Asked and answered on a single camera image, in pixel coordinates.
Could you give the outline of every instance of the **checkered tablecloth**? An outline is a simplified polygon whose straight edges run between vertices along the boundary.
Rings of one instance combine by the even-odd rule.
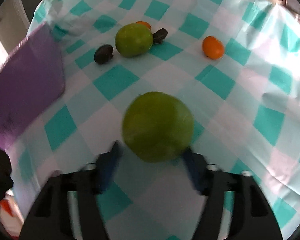
[[[94,63],[100,45],[115,48],[117,31],[140,20],[168,30],[162,45],[135,58],[115,50],[108,64]],[[135,97],[162,91],[193,113],[193,150],[225,171],[252,171],[283,237],[296,229],[300,25],[284,8],[266,0],[43,0],[29,31],[43,21],[63,52],[66,92],[8,150],[24,214],[52,171],[76,171],[122,140],[122,116]],[[220,60],[202,54],[209,35],[226,47]],[[182,162],[144,163],[128,149],[98,200],[112,240],[188,240],[205,202]],[[227,234],[231,200],[229,193],[219,238]]]

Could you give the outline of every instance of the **metal screw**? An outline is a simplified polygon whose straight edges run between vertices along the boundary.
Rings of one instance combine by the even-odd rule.
[[[209,171],[218,171],[219,170],[219,167],[217,165],[214,165],[214,164],[208,164],[207,165],[207,169]]]
[[[250,171],[242,171],[241,174],[245,177],[252,177],[252,173]]]

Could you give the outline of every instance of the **green apple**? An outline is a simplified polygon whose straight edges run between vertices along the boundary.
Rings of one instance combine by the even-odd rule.
[[[131,23],[123,26],[115,36],[115,46],[124,57],[146,53],[153,44],[153,35],[148,27]]]
[[[162,92],[148,92],[128,107],[122,136],[142,160],[156,163],[172,160],[190,145],[194,118],[179,99]]]

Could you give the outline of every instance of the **purple board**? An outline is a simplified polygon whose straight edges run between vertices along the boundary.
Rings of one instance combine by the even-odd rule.
[[[40,25],[0,71],[0,147],[11,145],[64,90],[61,51],[49,26]]]

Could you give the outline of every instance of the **dried fruit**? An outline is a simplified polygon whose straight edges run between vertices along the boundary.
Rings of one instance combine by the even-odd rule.
[[[102,45],[94,53],[94,61],[99,65],[107,63],[113,58],[113,47],[109,44]]]
[[[139,23],[139,24],[142,24],[142,25],[144,25],[144,26],[147,26],[147,27],[149,28],[149,30],[151,30],[151,25],[150,25],[149,23],[147,23],[147,22],[138,21],[138,22],[136,22],[136,23]]]
[[[153,44],[161,44],[163,40],[167,37],[168,31],[164,28],[158,30],[153,34]]]
[[[208,36],[202,42],[202,51],[208,58],[218,59],[225,53],[225,47],[217,38]]]

